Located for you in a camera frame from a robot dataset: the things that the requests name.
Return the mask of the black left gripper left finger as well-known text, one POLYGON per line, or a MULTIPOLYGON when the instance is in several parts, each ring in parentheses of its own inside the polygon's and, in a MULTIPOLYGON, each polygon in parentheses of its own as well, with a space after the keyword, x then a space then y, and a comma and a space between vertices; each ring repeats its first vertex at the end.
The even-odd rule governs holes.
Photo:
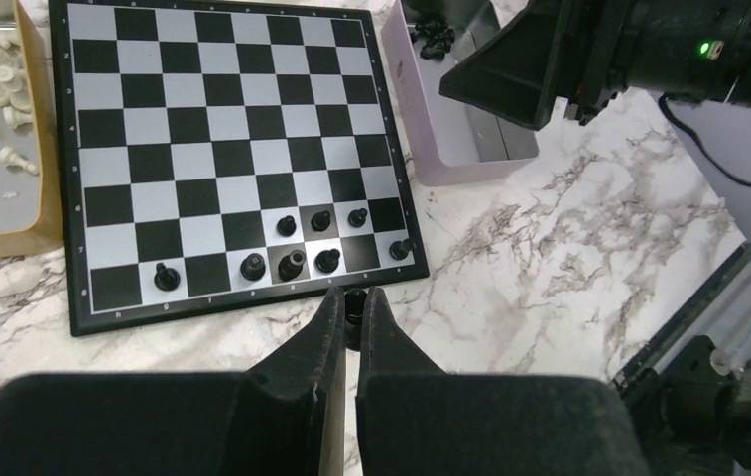
POLYGON ((243 372, 43 373, 0 390, 0 475, 339 475, 344 295, 243 372))

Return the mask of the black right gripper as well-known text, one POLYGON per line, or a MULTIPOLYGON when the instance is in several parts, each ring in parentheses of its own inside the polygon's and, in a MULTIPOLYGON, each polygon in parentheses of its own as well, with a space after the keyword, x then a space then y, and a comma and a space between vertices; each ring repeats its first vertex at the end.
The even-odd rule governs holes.
POLYGON ((631 87, 751 108, 751 1, 531 1, 446 73, 444 97, 540 130, 631 87))

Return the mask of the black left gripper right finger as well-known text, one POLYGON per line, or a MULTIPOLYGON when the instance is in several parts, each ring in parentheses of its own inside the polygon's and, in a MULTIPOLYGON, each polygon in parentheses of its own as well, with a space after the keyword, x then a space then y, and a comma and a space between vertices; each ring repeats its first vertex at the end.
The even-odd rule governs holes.
POLYGON ((356 295, 357 439, 367 475, 646 475, 617 392, 591 378, 461 375, 356 295))

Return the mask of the black chess piece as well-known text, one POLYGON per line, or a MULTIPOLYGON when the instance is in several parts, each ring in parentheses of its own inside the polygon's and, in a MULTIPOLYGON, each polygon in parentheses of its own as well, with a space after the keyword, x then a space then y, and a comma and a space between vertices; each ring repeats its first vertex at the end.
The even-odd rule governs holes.
POLYGON ((352 351, 361 348, 362 320, 367 292, 363 289, 350 289, 344 294, 344 342, 352 351))
POLYGON ((411 256, 415 249, 416 243, 410 238, 405 238, 392 242, 389 247, 389 254, 393 260, 402 261, 411 256))

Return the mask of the black chess king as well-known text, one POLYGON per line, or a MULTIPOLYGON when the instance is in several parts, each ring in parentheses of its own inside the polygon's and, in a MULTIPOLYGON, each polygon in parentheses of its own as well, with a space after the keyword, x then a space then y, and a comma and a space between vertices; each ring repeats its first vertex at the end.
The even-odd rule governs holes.
POLYGON ((277 267, 279 278, 283 282, 296 279, 303 271, 306 254, 303 250, 295 249, 282 257, 277 267))

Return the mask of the black chess queen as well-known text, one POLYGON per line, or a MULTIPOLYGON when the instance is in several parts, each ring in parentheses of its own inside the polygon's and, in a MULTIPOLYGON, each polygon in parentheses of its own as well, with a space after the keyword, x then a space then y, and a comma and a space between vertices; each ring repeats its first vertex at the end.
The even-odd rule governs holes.
POLYGON ((245 280, 258 282, 266 274, 266 260, 260 253, 250 253, 242 260, 239 270, 245 280))

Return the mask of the black chess rook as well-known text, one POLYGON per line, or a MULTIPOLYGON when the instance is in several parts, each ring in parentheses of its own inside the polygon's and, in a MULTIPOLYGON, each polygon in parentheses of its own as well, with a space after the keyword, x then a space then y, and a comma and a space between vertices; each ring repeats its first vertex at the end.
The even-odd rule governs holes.
POLYGON ((339 267, 341 252, 337 248, 320 251, 314 258, 315 267, 324 274, 334 273, 339 267))

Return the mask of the black chess bishop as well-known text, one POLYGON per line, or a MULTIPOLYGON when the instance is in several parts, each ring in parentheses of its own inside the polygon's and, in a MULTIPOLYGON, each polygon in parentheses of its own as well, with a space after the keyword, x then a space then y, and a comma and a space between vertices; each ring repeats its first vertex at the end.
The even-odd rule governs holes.
POLYGON ((157 263, 154 274, 154 286, 163 292, 174 291, 181 283, 181 274, 165 263, 157 263))

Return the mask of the black chess pawn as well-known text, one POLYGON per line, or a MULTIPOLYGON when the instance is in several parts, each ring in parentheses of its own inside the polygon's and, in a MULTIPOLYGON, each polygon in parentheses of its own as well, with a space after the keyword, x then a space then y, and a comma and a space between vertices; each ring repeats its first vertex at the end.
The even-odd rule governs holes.
POLYGON ((357 208, 349 212, 347 222, 350 227, 361 228, 368 221, 369 212, 366 208, 357 208))
POLYGON ((332 223, 332 216, 329 210, 320 210, 311 218, 311 228, 314 232, 326 231, 332 223))
POLYGON ((293 215, 286 215, 280 218, 276 224, 277 232, 283 237, 293 236, 298 229, 296 218, 293 215))

